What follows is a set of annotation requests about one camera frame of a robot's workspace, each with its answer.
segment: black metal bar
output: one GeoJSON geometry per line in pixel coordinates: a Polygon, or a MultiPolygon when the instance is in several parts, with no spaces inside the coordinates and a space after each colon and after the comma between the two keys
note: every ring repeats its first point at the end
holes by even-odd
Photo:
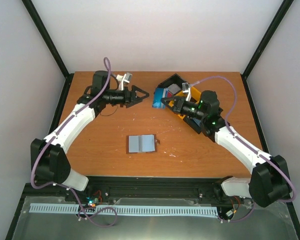
{"type": "Polygon", "coordinates": [[[252,72],[253,68],[255,67],[257,61],[259,60],[261,54],[265,50],[266,46],[268,45],[270,39],[274,35],[275,31],[277,30],[279,24],[281,23],[282,19],[286,15],[288,9],[290,8],[291,4],[294,0],[283,0],[281,6],[279,7],[278,11],[276,12],[272,22],[270,23],[268,29],[266,30],[263,38],[261,39],[258,47],[256,48],[251,60],[249,61],[248,65],[246,66],[243,72],[243,78],[246,80],[248,76],[252,72]]]}
{"type": "Polygon", "coordinates": [[[269,149],[268,149],[268,146],[267,146],[267,143],[266,143],[264,133],[263,133],[262,128],[261,128],[261,124],[260,124],[260,121],[259,121],[259,118],[258,118],[258,114],[257,114],[256,108],[255,108],[254,101],[252,100],[252,97],[251,97],[251,93],[250,93],[250,90],[249,90],[247,80],[244,79],[243,75],[241,75],[241,78],[242,78],[245,94],[248,98],[248,102],[249,102],[250,109],[251,109],[251,112],[252,112],[252,116],[253,116],[254,124],[255,124],[255,127],[256,127],[256,131],[258,132],[258,135],[259,135],[262,150],[265,151],[266,153],[268,153],[269,149]]]}
{"type": "Polygon", "coordinates": [[[62,92],[61,92],[58,104],[57,104],[55,112],[54,112],[52,123],[51,123],[50,129],[49,129],[49,133],[51,133],[53,130],[55,130],[59,125],[60,118],[61,118],[62,112],[64,110],[67,96],[68,96],[70,86],[71,86],[73,79],[74,79],[74,74],[71,73],[68,77],[66,77],[66,79],[64,81],[62,92]]]}
{"type": "MultiPolygon", "coordinates": [[[[248,98],[248,102],[249,102],[249,105],[250,105],[250,108],[251,108],[251,112],[252,112],[252,116],[253,116],[254,123],[255,123],[255,126],[256,126],[256,130],[257,130],[258,135],[259,135],[259,139],[260,139],[260,142],[261,142],[261,147],[262,147],[263,151],[268,153],[269,149],[268,149],[268,146],[267,146],[267,143],[266,143],[264,133],[263,133],[262,128],[261,128],[261,124],[260,124],[260,121],[259,121],[259,118],[258,118],[258,115],[257,115],[257,111],[256,111],[256,108],[255,108],[254,102],[253,102],[252,97],[251,97],[251,93],[250,93],[250,90],[249,90],[247,80],[244,79],[243,75],[241,75],[241,78],[242,78],[244,90],[245,90],[245,93],[246,93],[246,96],[248,98]]],[[[295,210],[294,205],[293,205],[292,202],[288,202],[286,205],[287,205],[287,208],[288,208],[288,211],[289,211],[289,214],[290,214],[290,217],[291,217],[296,235],[297,235],[298,239],[300,240],[300,223],[299,223],[299,220],[298,220],[296,210],[295,210]]]]}
{"type": "Polygon", "coordinates": [[[11,240],[13,238],[24,203],[25,198],[21,197],[13,215],[9,230],[5,236],[5,240],[11,240]]]}
{"type": "Polygon", "coordinates": [[[288,207],[288,211],[296,232],[296,236],[298,237],[298,239],[300,240],[300,222],[294,207],[294,204],[292,202],[287,202],[286,206],[288,207]]]}
{"type": "Polygon", "coordinates": [[[54,60],[56,61],[56,64],[59,66],[63,76],[66,78],[69,76],[69,72],[66,68],[66,65],[64,64],[60,54],[57,51],[57,48],[52,41],[44,23],[42,22],[33,2],[31,0],[22,0],[26,10],[30,14],[35,26],[39,30],[45,44],[47,45],[48,49],[50,50],[54,60]]]}

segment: black frame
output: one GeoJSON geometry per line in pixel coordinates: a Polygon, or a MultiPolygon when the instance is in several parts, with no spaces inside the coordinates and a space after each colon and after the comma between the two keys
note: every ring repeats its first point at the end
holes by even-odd
{"type": "MultiPolygon", "coordinates": [[[[285,14],[289,10],[290,6],[292,5],[293,1],[294,0],[283,0],[277,13],[274,16],[272,22],[270,23],[267,31],[265,32],[258,47],[256,48],[251,60],[249,61],[244,72],[241,74],[243,86],[244,86],[245,93],[248,98],[252,116],[253,116],[253,119],[254,119],[254,122],[256,125],[256,129],[257,129],[259,138],[260,138],[261,146],[265,152],[269,152],[269,149],[267,147],[265,136],[263,134],[261,124],[260,124],[256,109],[255,109],[255,105],[252,100],[252,96],[251,96],[251,93],[249,90],[247,79],[248,79],[250,73],[252,72],[253,68],[255,67],[256,63],[258,62],[258,60],[259,60],[260,56],[262,55],[264,49],[266,48],[267,44],[271,40],[276,29],[278,28],[279,24],[281,23],[282,19],[284,18],[285,14]]],[[[55,110],[55,114],[53,116],[52,124],[51,124],[50,130],[49,130],[49,132],[52,132],[59,124],[74,74],[73,73],[70,74],[68,72],[61,56],[59,55],[59,53],[57,51],[56,46],[54,45],[54,43],[53,43],[47,29],[45,28],[44,23],[42,22],[32,1],[31,0],[22,0],[22,2],[24,4],[25,8],[27,9],[27,11],[29,12],[29,15],[31,16],[34,24],[36,25],[38,31],[40,32],[48,49],[50,50],[54,60],[56,61],[57,65],[59,66],[63,76],[65,77],[65,82],[64,82],[64,86],[63,86],[63,89],[61,92],[61,96],[58,101],[58,104],[57,104],[57,107],[55,110]]],[[[89,177],[89,178],[91,179],[91,181],[99,181],[100,179],[103,179],[105,181],[112,181],[113,183],[118,184],[118,186],[121,184],[121,181],[122,181],[122,178],[120,178],[120,177],[89,177]]],[[[127,179],[127,180],[129,179],[129,181],[136,181],[136,178],[125,177],[125,179],[127,179]]],[[[190,184],[191,185],[192,183],[194,183],[196,181],[202,181],[202,179],[198,180],[197,178],[184,178],[184,179],[180,180],[180,178],[166,178],[165,181],[167,182],[167,184],[169,184],[171,182],[177,182],[177,183],[182,182],[182,184],[186,184],[186,185],[190,184]]],[[[204,178],[203,181],[209,182],[209,181],[211,181],[211,179],[204,178]]],[[[53,187],[53,188],[46,187],[45,189],[34,190],[27,183],[24,187],[20,201],[17,205],[13,220],[11,222],[9,231],[6,236],[6,240],[10,240],[13,237],[13,234],[14,234],[14,231],[15,231],[15,228],[16,228],[16,225],[17,225],[17,222],[18,222],[18,219],[19,219],[26,196],[64,196],[64,195],[65,195],[64,189],[59,189],[59,188],[55,188],[55,187],[53,187]]],[[[287,207],[288,207],[294,228],[296,230],[296,234],[297,234],[298,238],[300,239],[300,223],[299,223],[294,205],[292,202],[289,202],[289,203],[287,203],[287,207]]]]}

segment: red wire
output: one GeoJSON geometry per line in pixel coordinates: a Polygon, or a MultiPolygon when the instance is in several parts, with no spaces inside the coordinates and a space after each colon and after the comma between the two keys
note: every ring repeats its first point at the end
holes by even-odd
{"type": "Polygon", "coordinates": [[[236,208],[236,210],[238,210],[238,208],[240,207],[240,200],[238,197],[234,196],[235,200],[238,202],[238,207],[236,208]]]}

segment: cable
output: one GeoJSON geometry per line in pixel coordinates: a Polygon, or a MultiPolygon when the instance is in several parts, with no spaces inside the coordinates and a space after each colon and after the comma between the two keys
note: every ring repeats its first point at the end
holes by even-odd
{"type": "Polygon", "coordinates": [[[251,210],[247,213],[247,215],[245,215],[244,217],[242,217],[238,220],[230,220],[230,223],[239,223],[239,222],[242,222],[242,221],[246,220],[253,213],[255,208],[256,208],[256,204],[254,203],[251,210]]]}
{"type": "Polygon", "coordinates": [[[118,88],[119,88],[119,81],[118,81],[118,79],[117,79],[116,76],[115,76],[114,74],[112,74],[112,73],[111,73],[111,77],[113,77],[114,80],[115,80],[115,82],[116,82],[116,88],[115,88],[114,90],[118,90],[118,88]]]}
{"type": "MultiPolygon", "coordinates": [[[[105,68],[107,69],[108,71],[108,75],[107,75],[107,78],[106,78],[106,81],[105,81],[105,84],[104,86],[102,87],[101,91],[93,98],[91,99],[86,105],[84,105],[82,108],[80,108],[79,110],[77,110],[73,115],[71,115],[63,124],[61,124],[59,126],[59,129],[55,132],[55,135],[58,136],[60,134],[60,132],[62,131],[62,129],[65,128],[65,126],[71,121],[71,119],[73,119],[77,114],[79,114],[80,112],[82,112],[84,109],[86,109],[91,103],[93,103],[98,97],[100,97],[100,95],[105,91],[107,85],[109,84],[109,81],[110,81],[110,76],[111,76],[111,63],[109,61],[109,59],[107,57],[105,57],[103,59],[103,63],[104,63],[104,66],[105,68]]],[[[49,182],[46,182],[40,186],[37,186],[35,184],[35,175],[36,175],[36,169],[37,169],[37,166],[38,166],[38,163],[40,161],[40,159],[42,158],[43,154],[45,153],[45,151],[48,149],[49,145],[54,141],[54,139],[56,138],[56,136],[53,136],[45,145],[44,147],[42,148],[42,150],[40,151],[40,153],[38,154],[38,157],[36,158],[34,164],[33,164],[33,167],[32,167],[32,171],[31,171],[31,177],[30,177],[30,183],[31,183],[31,186],[34,188],[34,189],[42,189],[48,185],[51,185],[51,184],[54,184],[53,181],[49,181],[49,182]]],[[[66,188],[67,190],[70,190],[74,197],[76,198],[79,206],[80,206],[80,211],[83,212],[83,214],[86,216],[86,218],[94,225],[96,225],[97,227],[101,227],[101,228],[107,228],[107,227],[111,227],[113,226],[116,221],[117,221],[117,217],[118,217],[118,214],[117,214],[117,211],[113,208],[113,207],[105,207],[105,208],[102,208],[101,210],[99,210],[98,212],[96,212],[95,214],[93,214],[92,216],[88,216],[77,193],[75,192],[75,190],[73,190],[72,188],[69,188],[63,184],[58,184],[58,186],[60,187],[63,187],[63,188],[66,188]],[[110,209],[114,212],[114,215],[115,215],[115,219],[113,221],[113,223],[109,224],[109,225],[99,225],[98,223],[95,223],[94,221],[91,220],[92,217],[96,216],[97,214],[101,213],[102,211],[106,210],[106,209],[110,209]]]]}
{"type": "Polygon", "coordinates": [[[240,207],[240,200],[239,198],[237,198],[236,196],[233,196],[235,198],[235,200],[238,202],[238,206],[236,207],[236,211],[239,209],[240,207]]]}
{"type": "MultiPolygon", "coordinates": [[[[239,223],[239,222],[246,220],[254,212],[255,208],[256,208],[256,204],[253,203],[253,206],[252,206],[251,210],[247,213],[247,215],[245,215],[244,217],[242,217],[238,220],[228,220],[228,223],[239,223]]],[[[224,220],[221,217],[217,216],[217,218],[221,221],[221,223],[223,223],[224,220]]]]}
{"type": "Polygon", "coordinates": [[[116,106],[116,109],[114,110],[114,112],[113,113],[110,113],[110,114],[108,114],[108,115],[102,115],[101,113],[99,114],[100,116],[102,116],[102,117],[109,117],[109,116],[111,116],[111,115],[113,115],[113,114],[115,114],[116,113],[116,111],[118,110],[118,105],[115,105],[116,106]]]}
{"type": "MultiPolygon", "coordinates": [[[[225,80],[228,84],[230,84],[230,86],[232,87],[233,89],[233,92],[234,92],[234,101],[233,101],[233,105],[231,107],[231,109],[228,111],[228,113],[226,114],[225,116],[225,119],[224,119],[224,122],[225,122],[225,125],[226,125],[226,128],[229,130],[229,132],[240,142],[242,143],[244,146],[246,146],[249,150],[251,150],[254,154],[258,155],[258,151],[256,151],[253,147],[251,147],[249,144],[247,144],[245,141],[243,141],[240,137],[236,136],[234,131],[232,131],[232,129],[230,128],[229,124],[228,124],[228,117],[229,115],[231,114],[231,112],[234,110],[236,104],[237,104],[237,91],[236,91],[236,88],[235,86],[227,79],[225,78],[224,76],[209,76],[209,77],[206,77],[204,79],[201,79],[199,81],[196,81],[195,83],[193,84],[190,84],[189,86],[190,87],[193,87],[197,84],[200,84],[204,81],[207,81],[209,79],[223,79],[225,80]]],[[[285,175],[285,173],[280,169],[278,168],[270,159],[268,159],[266,156],[263,156],[262,154],[259,155],[260,158],[262,158],[263,160],[265,160],[269,165],[271,165],[271,167],[273,167],[283,178],[284,180],[289,184],[292,192],[293,192],[293,196],[290,198],[290,199],[280,199],[281,202],[283,203],[289,203],[289,202],[292,202],[293,200],[296,199],[297,197],[297,190],[295,188],[295,186],[293,185],[293,183],[291,182],[291,180],[287,177],[287,175],[285,175]]]]}
{"type": "Polygon", "coordinates": [[[117,214],[117,211],[113,207],[106,206],[104,208],[101,208],[99,211],[97,211],[93,215],[88,216],[87,213],[86,213],[86,211],[85,211],[84,206],[82,206],[82,204],[81,204],[81,201],[80,201],[80,199],[79,199],[76,191],[73,190],[72,188],[70,188],[70,191],[73,193],[74,197],[76,198],[76,201],[78,202],[78,204],[80,206],[80,211],[78,212],[78,215],[82,212],[85,215],[86,219],[88,219],[93,225],[95,225],[97,227],[100,227],[100,228],[108,228],[108,227],[112,227],[113,225],[115,225],[115,223],[117,222],[118,214],[117,214]],[[115,219],[114,219],[114,221],[112,223],[110,223],[109,225],[100,225],[100,224],[92,221],[91,218],[95,217],[96,215],[98,215],[99,213],[101,213],[101,212],[103,212],[104,210],[107,210],[107,209],[109,209],[109,210],[111,210],[111,211],[114,212],[115,219]]]}

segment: black mount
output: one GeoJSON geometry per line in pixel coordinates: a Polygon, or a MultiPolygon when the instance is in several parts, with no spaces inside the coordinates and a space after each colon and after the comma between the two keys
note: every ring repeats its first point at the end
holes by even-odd
{"type": "MultiPolygon", "coordinates": [[[[181,96],[165,97],[161,102],[175,114],[198,119],[202,133],[213,142],[215,142],[215,133],[226,126],[225,120],[221,117],[223,110],[219,107],[220,102],[214,91],[202,92],[198,104],[186,101],[186,97],[181,96]]],[[[287,162],[282,156],[272,157],[271,161],[290,178],[287,162]]],[[[265,208],[279,199],[289,198],[290,192],[291,188],[286,180],[269,163],[265,162],[253,168],[249,193],[259,206],[265,208]]],[[[224,193],[220,182],[216,182],[214,193],[216,199],[222,201],[224,193]]]]}

